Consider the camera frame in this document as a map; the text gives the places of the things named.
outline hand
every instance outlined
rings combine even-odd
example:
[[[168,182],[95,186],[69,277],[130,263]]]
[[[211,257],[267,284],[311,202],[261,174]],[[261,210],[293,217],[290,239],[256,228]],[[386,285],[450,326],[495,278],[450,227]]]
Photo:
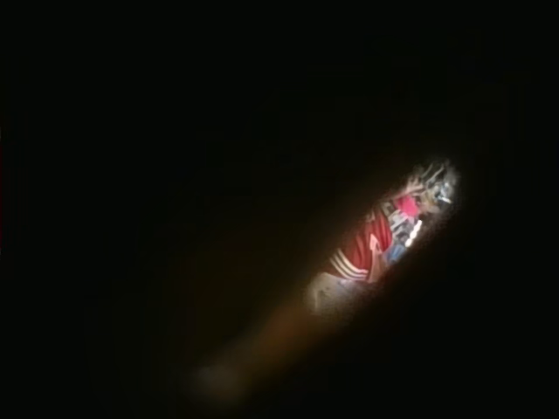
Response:
[[[410,177],[404,188],[405,195],[418,195],[418,191],[424,189],[425,186],[418,177]]]

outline dark background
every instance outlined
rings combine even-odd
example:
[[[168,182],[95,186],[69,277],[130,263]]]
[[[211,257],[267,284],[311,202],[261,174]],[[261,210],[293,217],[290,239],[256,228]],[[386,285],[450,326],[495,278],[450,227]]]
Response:
[[[548,409],[554,245],[535,212],[555,196],[555,142],[537,36],[176,27],[95,31],[44,61],[66,101],[48,129],[73,137],[61,177],[78,181],[54,351],[72,378],[51,402],[203,416],[183,375],[436,153],[462,174],[454,218],[347,335],[238,414]]]

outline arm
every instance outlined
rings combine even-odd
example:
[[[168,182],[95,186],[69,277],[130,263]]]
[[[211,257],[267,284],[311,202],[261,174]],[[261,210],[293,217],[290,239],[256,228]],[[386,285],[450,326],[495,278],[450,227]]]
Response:
[[[424,189],[424,184],[418,178],[411,177],[402,188],[389,192],[388,198],[392,200],[406,195],[416,195],[421,189]]]

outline person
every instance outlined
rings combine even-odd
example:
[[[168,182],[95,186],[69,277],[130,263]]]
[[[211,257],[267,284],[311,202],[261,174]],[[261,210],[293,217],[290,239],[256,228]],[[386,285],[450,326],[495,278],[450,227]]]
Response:
[[[422,190],[424,185],[410,178],[387,194],[342,239],[302,297],[290,295],[199,372],[198,391],[214,402],[240,402],[348,319],[381,285],[390,266],[387,251],[411,231],[419,212],[411,197]]]

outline dark wall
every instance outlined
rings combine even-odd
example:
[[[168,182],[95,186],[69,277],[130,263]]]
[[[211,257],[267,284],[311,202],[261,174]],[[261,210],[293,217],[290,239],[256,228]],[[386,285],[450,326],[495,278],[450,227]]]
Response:
[[[433,153],[462,174],[456,216],[345,340],[246,414],[451,413],[512,403],[497,388],[528,391],[551,307],[517,200],[535,185],[526,171],[541,178],[524,170],[540,156],[528,49],[479,32],[144,37],[86,43],[69,70],[91,99],[76,166],[100,250],[81,307],[87,412],[199,413],[181,374],[303,281],[354,216]]]

